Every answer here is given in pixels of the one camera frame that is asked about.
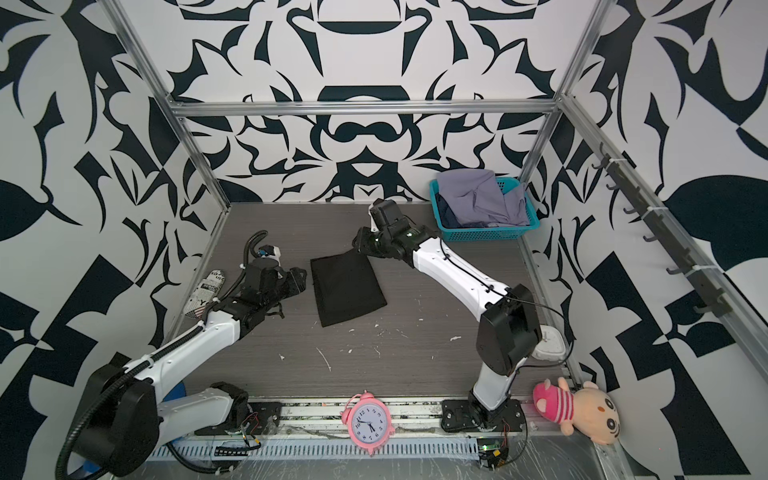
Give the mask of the black skirt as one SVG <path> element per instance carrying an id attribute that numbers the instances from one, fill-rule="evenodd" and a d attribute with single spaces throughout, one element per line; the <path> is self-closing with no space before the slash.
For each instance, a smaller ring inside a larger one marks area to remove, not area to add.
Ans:
<path id="1" fill-rule="evenodd" d="M 355 250 L 310 261 L 323 328 L 370 314 L 387 305 L 369 261 Z"/>

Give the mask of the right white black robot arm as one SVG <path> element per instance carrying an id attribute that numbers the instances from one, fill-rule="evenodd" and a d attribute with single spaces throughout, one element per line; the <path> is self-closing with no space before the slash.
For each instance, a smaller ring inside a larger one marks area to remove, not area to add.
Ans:
<path id="1" fill-rule="evenodd" d="M 543 341 L 534 301 L 519 284 L 510 287 L 482 273 L 452 251 L 439 234 L 418 226 L 392 200 L 377 199 L 368 208 L 369 227 L 353 240 L 357 252 L 396 259 L 438 282 L 478 321 L 476 351 L 482 367 L 462 413 L 444 413 L 447 432 L 489 429 L 511 408 L 510 388 L 519 370 Z"/>

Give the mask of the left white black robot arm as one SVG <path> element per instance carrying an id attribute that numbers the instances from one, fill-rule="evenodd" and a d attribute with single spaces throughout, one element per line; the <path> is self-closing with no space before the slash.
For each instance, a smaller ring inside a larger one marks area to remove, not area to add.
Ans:
<path id="1" fill-rule="evenodd" d="M 209 426 L 243 420 L 247 395 L 227 383 L 174 400 L 167 396 L 267 317 L 281 315 L 284 300 L 305 291 L 306 271 L 284 269 L 278 248 L 261 244 L 267 235 L 259 230 L 246 241 L 239 276 L 203 307 L 192 328 L 137 360 L 107 364 L 91 375 L 56 460 L 55 478 L 71 478 L 73 455 L 97 466 L 93 479 L 125 476 L 161 445 Z"/>

